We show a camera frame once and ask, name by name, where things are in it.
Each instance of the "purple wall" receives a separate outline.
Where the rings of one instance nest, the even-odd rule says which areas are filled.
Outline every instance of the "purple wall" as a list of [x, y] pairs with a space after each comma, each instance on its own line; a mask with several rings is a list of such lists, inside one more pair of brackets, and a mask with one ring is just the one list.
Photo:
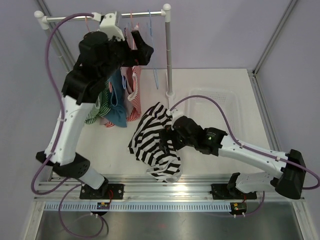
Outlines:
[[[320, 1], [299, 1], [270, 56], [258, 73], [283, 150], [302, 152], [320, 174]], [[315, 180], [307, 176], [306, 184]], [[317, 230], [319, 190], [305, 192]]]
[[[45, 70], [46, 35], [33, 17], [34, 2], [1, 1], [0, 9], [0, 238], [17, 240], [40, 166], [35, 155], [49, 143], [59, 105]], [[56, 57], [50, 63], [61, 85], [63, 68]]]
[[[170, 3], [173, 68], [253, 69], [289, 0], [46, 0], [46, 3], [55, 16], [113, 10], [159, 11]], [[136, 18], [134, 23], [139, 22], [145, 28], [148, 20]], [[91, 24], [90, 28], [94, 30], [97, 26], [98, 23]], [[77, 56], [77, 43], [87, 32], [85, 23], [73, 22], [62, 28], [68, 46]], [[152, 28], [158, 67], [166, 68], [164, 19], [153, 17]]]

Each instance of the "red striped garment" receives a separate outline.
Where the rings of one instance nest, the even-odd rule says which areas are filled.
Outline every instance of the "red striped garment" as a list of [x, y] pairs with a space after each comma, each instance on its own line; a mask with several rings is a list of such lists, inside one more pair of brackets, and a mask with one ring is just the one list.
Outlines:
[[[132, 122], [140, 118], [141, 116], [141, 101], [140, 101], [140, 76], [141, 67], [134, 66], [132, 68], [132, 79], [133, 79], [133, 92], [128, 96], [129, 102], [133, 105], [133, 110], [130, 116], [126, 118], [127, 122]], [[105, 124], [107, 128], [113, 127], [112, 122]]]

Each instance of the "metal frame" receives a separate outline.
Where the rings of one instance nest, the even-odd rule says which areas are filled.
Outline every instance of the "metal frame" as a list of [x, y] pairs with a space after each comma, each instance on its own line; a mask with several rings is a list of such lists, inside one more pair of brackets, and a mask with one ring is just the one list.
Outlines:
[[[276, 131], [272, 120], [270, 118], [268, 108], [266, 105], [266, 101], [263, 95], [263, 91], [259, 86], [259, 81], [257, 74], [261, 69], [264, 61], [270, 54], [273, 46], [275, 45], [280, 33], [282, 32], [290, 14], [293, 12], [295, 6], [297, 5], [299, 0], [291, 0], [288, 4], [279, 24], [274, 30], [267, 46], [265, 47], [263, 54], [261, 55], [257, 65], [254, 70], [249, 70], [248, 75], [250, 78], [250, 82], [252, 85], [252, 89], [254, 92], [254, 96], [259, 108], [259, 112], [262, 118], [262, 122], [265, 128], [265, 132], [267, 135], [267, 139], [269, 145], [272, 149], [276, 151], [281, 150], [281, 145], [279, 143], [278, 137], [276, 135]], [[48, 16], [50, 16], [50, 11], [43, 0], [35, 0], [40, 9]], [[162, 12], [151, 12], [154, 16], [160, 16]], [[127, 18], [130, 17], [130, 13], [124, 13], [122, 17]], [[149, 16], [148, 12], [140, 12], [140, 13], [132, 13], [133, 17], [146, 17]], [[48, 22], [60, 21], [58, 18], [48, 18]], [[168, 65], [168, 73], [172, 72], [171, 67], [171, 54], [168, 56], [168, 52], [171, 53], [170, 47], [170, 23], [166, 23], [166, 40], [167, 42], [167, 61], [170, 64]], [[66, 45], [63, 37], [58, 32], [56, 34], [56, 42], [57, 45], [61, 48], [63, 56], [67, 59], [67, 61], [73, 66], [75, 60], [73, 59], [68, 46]], [[172, 86], [172, 75], [168, 74], [168, 87]], [[152, 203], [152, 202], [185, 202], [185, 203], [208, 203], [215, 202], [218, 200], [213, 200], [212, 196], [209, 194], [210, 184], [212, 183], [225, 183], [229, 180], [230, 176], [220, 175], [215, 177], [197, 177], [197, 178], [188, 178], [183, 177], [178, 182], [170, 185], [166, 185], [163, 183], [154, 182], [153, 179], [150, 178], [133, 178], [129, 176], [123, 176], [123, 178], [115, 177], [115, 176], [105, 176], [110, 182], [113, 183], [123, 183], [126, 185], [126, 191], [124, 193], [124, 202], [128, 201], [139, 201], [143, 203]], [[40, 182], [39, 190], [46, 191], [52, 189], [53, 186], [58, 184], [62, 178], [55, 177], [51, 179], [51, 182]], [[32, 208], [32, 216], [28, 223], [27, 231], [24, 235], [25, 240], [34, 240], [38, 227], [40, 224], [40, 220], [45, 209], [46, 201], [59, 201], [61, 197], [69, 190], [72, 186], [74, 186], [77, 182], [74, 180], [69, 180], [65, 182], [59, 191], [51, 193], [45, 196], [36, 196], [35, 202], [33, 202]], [[79, 202], [79, 191], [80, 189], [76, 189], [71, 192], [66, 198], [67, 202]], [[287, 202], [289, 201], [287, 198], [278, 195], [275, 192], [268, 192], [265, 198], [266, 202]], [[313, 221], [311, 219], [308, 206], [304, 199], [291, 201], [295, 215], [297, 218], [297, 224], [300, 226], [300, 230], [302, 232], [303, 238], [308, 240], [316, 240], [318, 239], [317, 232], [315, 230]]]
[[286, 9], [281, 17], [281, 20], [279, 21], [278, 25], [276, 26], [269, 42], [267, 43], [259, 61], [257, 62], [256, 66], [253, 70], [253, 74], [255, 76], [257, 76], [259, 70], [261, 69], [261, 66], [264, 64], [265, 60], [267, 59], [268, 55], [270, 54], [273, 46], [275, 45], [278, 37], [280, 36], [280, 33], [284, 29], [284, 26], [285, 26], [287, 20], [289, 19], [291, 13], [293, 12], [295, 7], [297, 6], [298, 2], [299, 2], [299, 0], [290, 0], [288, 6], [286, 7]]

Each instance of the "hanging clothes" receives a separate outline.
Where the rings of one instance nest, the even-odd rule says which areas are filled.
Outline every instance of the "hanging clothes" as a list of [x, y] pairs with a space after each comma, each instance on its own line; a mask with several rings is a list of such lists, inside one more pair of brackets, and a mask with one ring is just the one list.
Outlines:
[[128, 145], [137, 161], [148, 164], [146, 173], [158, 182], [174, 183], [181, 177], [181, 160], [171, 140], [167, 141], [169, 153], [159, 148], [160, 131], [171, 127], [169, 110], [160, 102], [149, 108], [141, 118]]
[[[139, 30], [139, 26], [136, 25], [134, 30]], [[128, 39], [129, 46], [132, 46], [132, 49], [135, 49], [135, 43], [132, 39], [132, 42]], [[126, 89], [124, 90], [124, 95], [126, 99], [124, 99], [126, 108], [126, 121], [132, 122], [140, 118], [141, 112], [141, 101], [140, 101], [140, 76], [141, 76], [141, 67], [133, 66], [133, 67], [121, 67], [121, 74], [127, 80]], [[108, 121], [103, 119], [100, 121], [101, 124], [105, 124], [107, 128], [113, 127], [114, 124], [112, 121]]]
[[93, 124], [98, 117], [105, 116], [109, 111], [109, 84], [105, 81], [105, 89], [99, 94], [96, 103], [93, 105], [92, 110], [85, 119], [85, 124]]
[[122, 75], [120, 69], [118, 69], [109, 79], [111, 83], [112, 91], [108, 91], [109, 107], [110, 110], [103, 118], [108, 119], [112, 124], [126, 128], [127, 127], [127, 115], [124, 104], [125, 92], [122, 85]]
[[[141, 76], [141, 67], [140, 66], [134, 66], [134, 67], [127, 67], [126, 69], [126, 75], [127, 75], [127, 93], [128, 96], [124, 100], [126, 105], [131, 105], [133, 107], [133, 110], [126, 117], [127, 122], [132, 122], [140, 118], [142, 112], [141, 112], [141, 101], [140, 101], [140, 76]], [[113, 124], [111, 121], [105, 123], [105, 126], [107, 128], [113, 127], [115, 124]]]

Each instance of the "purple cable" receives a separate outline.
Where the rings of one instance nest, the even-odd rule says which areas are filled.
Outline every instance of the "purple cable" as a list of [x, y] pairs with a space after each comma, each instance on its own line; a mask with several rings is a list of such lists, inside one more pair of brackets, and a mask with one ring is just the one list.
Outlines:
[[[68, 224], [68, 226], [66, 226], [66, 227], [67, 227], [68, 229], [70, 229], [70, 228], [72, 227], [72, 225], [74, 225], [74, 224], [75, 224], [76, 222], [78, 222], [80, 219], [86, 218], [86, 217], [88, 217], [88, 216], [91, 216], [91, 214], [81, 215], [81, 216], [78, 217], [76, 220], [73, 220], [73, 222], [70, 223], [70, 224]], [[108, 232], [109, 232], [109, 226], [106, 225], [106, 227], [107, 227], [106, 232], [108, 233]], [[62, 229], [60, 229], [60, 230], [58, 230], [58, 231], [56, 231], [55, 229], [52, 229], [51, 227], [50, 227], [50, 229], [51, 229], [55, 234], [59, 234], [59, 233], [65, 231], [65, 228], [63, 228], [63, 227], [62, 227]]]
[[258, 211], [260, 211], [260, 209], [262, 208], [264, 202], [265, 202], [265, 198], [266, 198], [266, 193], [265, 191], [262, 192], [262, 199], [261, 199], [261, 202], [259, 204], [259, 206], [252, 212], [249, 212], [245, 215], [236, 215], [236, 216], [233, 216], [233, 215], [220, 215], [220, 214], [214, 214], [214, 213], [205, 213], [206, 215], [210, 215], [210, 216], [213, 216], [213, 217], [221, 217], [221, 218], [241, 218], [242, 216], [243, 217], [249, 217], [249, 216], [252, 216], [254, 214], [256, 214]]
[[[60, 104], [60, 112], [61, 112], [61, 122], [59, 124], [59, 127], [58, 127], [58, 131], [57, 131], [57, 134], [56, 134], [56, 137], [55, 137], [55, 140], [53, 141], [53, 145], [52, 145], [52, 148], [51, 148], [51, 153], [54, 153], [55, 150], [56, 150], [56, 147], [57, 147], [57, 144], [58, 144], [58, 141], [59, 141], [59, 138], [60, 138], [60, 135], [61, 135], [61, 132], [62, 132], [62, 128], [64, 126], [64, 119], [65, 119], [65, 106], [64, 106], [64, 103], [62, 102], [62, 97], [61, 97], [61, 94], [60, 94], [60, 91], [58, 89], [58, 86], [54, 80], [54, 77], [52, 75], [52, 72], [51, 72], [51, 69], [50, 69], [50, 66], [49, 66], [49, 49], [50, 49], [50, 43], [52, 41], [52, 38], [54, 37], [57, 29], [62, 25], [64, 24], [65, 22], [69, 21], [70, 19], [73, 19], [73, 18], [76, 18], [76, 17], [93, 17], [94, 15], [91, 14], [91, 13], [76, 13], [76, 14], [72, 14], [70, 16], [67, 16], [66, 18], [64, 18], [62, 21], [60, 21], [52, 30], [50, 36], [48, 37], [47, 41], [46, 41], [46, 44], [45, 44], [45, 54], [44, 54], [44, 63], [45, 63], [45, 69], [46, 69], [46, 72], [48, 74], [48, 77], [49, 77], [49, 80], [51, 82], [51, 85], [54, 89], [54, 92], [58, 98], [58, 101], [59, 101], [59, 104]], [[39, 193], [37, 192], [36, 188], [35, 188], [35, 183], [36, 183], [36, 180], [39, 176], [39, 174], [41, 173], [41, 171], [44, 169], [44, 167], [47, 165], [47, 163], [50, 161], [52, 157], [52, 154], [49, 154], [49, 156], [46, 158], [46, 160], [43, 162], [43, 164], [40, 166], [40, 168], [38, 169], [38, 171], [36, 171], [35, 175], [33, 176], [33, 179], [31, 181], [31, 191], [34, 193], [34, 194], [37, 194], [37, 195], [46, 195], [46, 194], [50, 194], [52, 192], [54, 192], [57, 188], [59, 188], [62, 184], [64, 184], [64, 182], [67, 180], [67, 179], [64, 179], [62, 182], [60, 182], [56, 187], [54, 187], [53, 189], [49, 190], [49, 191], [46, 191], [46, 192], [42, 192], [42, 193]]]
[[[219, 109], [220, 113], [222, 114], [222, 117], [223, 117], [223, 119], [224, 119], [224, 121], [225, 121], [226, 127], [228, 128], [229, 134], [230, 134], [230, 136], [232, 137], [233, 141], [234, 141], [237, 145], [241, 146], [241, 143], [236, 139], [235, 135], [233, 134], [233, 132], [232, 132], [232, 130], [231, 130], [231, 128], [230, 128], [229, 122], [228, 122], [228, 120], [227, 120], [227, 117], [226, 117], [224, 111], [223, 111], [222, 108], [219, 106], [219, 104], [218, 104], [216, 101], [214, 101], [213, 99], [211, 99], [210, 97], [202, 96], [202, 95], [187, 96], [187, 97], [181, 99], [180, 101], [178, 101], [175, 105], [173, 105], [173, 107], [170, 109], [170, 111], [172, 111], [172, 110], [173, 110], [176, 106], [178, 106], [180, 103], [184, 102], [185, 100], [191, 99], [191, 98], [207, 99], [207, 100], [209, 100], [210, 102], [214, 103], [214, 105], [216, 105], [216, 107]], [[244, 146], [242, 146], [242, 147], [243, 147], [244, 149], [247, 149], [247, 150], [249, 150], [249, 151], [252, 151], [252, 152], [254, 152], [254, 153], [256, 153], [256, 154], [260, 154], [260, 155], [263, 155], [263, 156], [265, 156], [265, 157], [268, 157], [268, 158], [271, 158], [271, 159], [275, 159], [275, 160], [276, 160], [276, 157], [273, 156], [273, 155], [271, 155], [271, 154], [268, 154], [268, 153], [259, 151], [259, 150], [257, 150], [257, 149], [254, 149], [254, 148], [249, 147], [249, 146], [246, 146], [246, 145], [244, 145]], [[300, 168], [300, 169], [306, 171], [307, 173], [311, 174], [312, 176], [314, 176], [314, 177], [317, 179], [317, 184], [316, 184], [316, 185], [303, 187], [302, 189], [304, 189], [304, 190], [312, 190], [312, 189], [317, 189], [318, 187], [320, 187], [320, 177], [319, 177], [316, 173], [314, 173], [313, 171], [311, 171], [310, 169], [308, 169], [308, 168], [306, 168], [306, 167], [304, 167], [304, 166], [301, 166], [301, 165], [299, 165], [299, 164], [297, 164], [297, 163], [295, 163], [295, 162], [292, 162], [292, 161], [289, 161], [289, 160], [285, 160], [285, 159], [283, 159], [283, 158], [280, 158], [279, 160], [280, 160], [281, 162], [286, 163], [286, 164], [291, 164], [291, 165], [293, 165], [293, 166], [295, 166], [295, 167], [297, 167], [297, 168]]]
[[96, 234], [91, 235], [91, 236], [82, 236], [82, 235], [73, 233], [72, 231], [70, 231], [70, 230], [68, 229], [68, 227], [65, 225], [65, 223], [64, 223], [64, 221], [63, 221], [63, 219], [62, 219], [61, 208], [62, 208], [62, 203], [63, 203], [63, 201], [65, 200], [65, 198], [67, 197], [67, 195], [68, 195], [72, 190], [74, 190], [74, 189], [76, 189], [76, 188], [78, 188], [78, 187], [80, 187], [80, 186], [81, 186], [81, 184], [78, 184], [78, 185], [72, 187], [72, 188], [71, 188], [69, 191], [67, 191], [67, 192], [65, 193], [65, 195], [62, 197], [62, 199], [61, 199], [61, 201], [60, 201], [60, 204], [59, 204], [59, 208], [58, 208], [60, 223], [61, 223], [63, 229], [64, 229], [67, 233], [69, 233], [70, 235], [72, 235], [72, 236], [75, 236], [75, 237], [77, 237], [77, 238], [82, 238], [82, 239], [94, 239], [94, 238], [96, 238], [96, 237], [98, 237], [98, 236], [100, 235], [100, 233], [102, 232], [102, 230], [103, 230], [103, 228], [104, 228], [104, 224], [107, 226], [107, 229], [108, 229], [107, 221], [106, 221], [102, 216], [99, 216], [99, 215], [98, 215], [99, 219], [101, 220], [101, 228], [100, 228], [100, 230], [99, 230]]

